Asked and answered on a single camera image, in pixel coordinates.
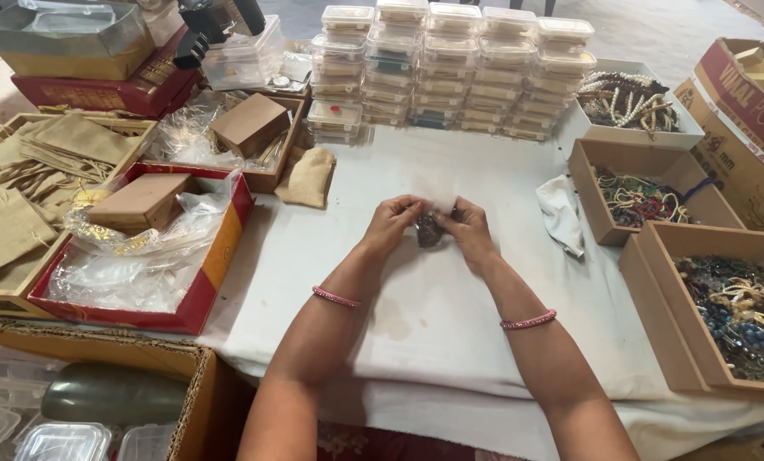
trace red box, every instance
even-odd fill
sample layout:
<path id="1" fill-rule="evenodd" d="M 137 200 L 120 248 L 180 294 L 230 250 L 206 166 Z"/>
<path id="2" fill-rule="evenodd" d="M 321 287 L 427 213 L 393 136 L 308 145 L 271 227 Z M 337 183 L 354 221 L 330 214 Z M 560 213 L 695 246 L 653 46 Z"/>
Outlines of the red box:
<path id="1" fill-rule="evenodd" d="M 151 165 L 135 163 L 126 173 L 129 181 L 144 173 L 190 173 L 198 178 L 222 180 L 229 172 L 212 170 L 199 166 Z M 174 312 L 143 312 L 120 309 L 104 309 L 95 306 L 83 306 L 43 298 L 49 285 L 51 273 L 63 259 L 65 251 L 72 245 L 66 243 L 55 260 L 43 273 L 38 283 L 28 294 L 28 301 L 51 315 L 65 321 L 97 326 L 135 327 L 141 330 L 156 330 L 180 335 L 199 335 L 211 311 L 217 291 L 225 278 L 225 271 L 231 263 L 231 257 L 237 248 L 248 216 L 254 208 L 251 191 L 240 176 L 234 185 L 231 203 L 223 213 L 223 221 L 217 230 L 217 236 L 211 242 L 208 254 L 202 261 L 202 268 L 188 287 L 188 291 Z"/>
<path id="2" fill-rule="evenodd" d="M 182 26 L 125 81 L 12 76 L 12 83 L 40 109 L 119 111 L 159 120 L 181 108 L 202 80 L 199 70 L 178 70 L 172 62 L 186 30 Z"/>

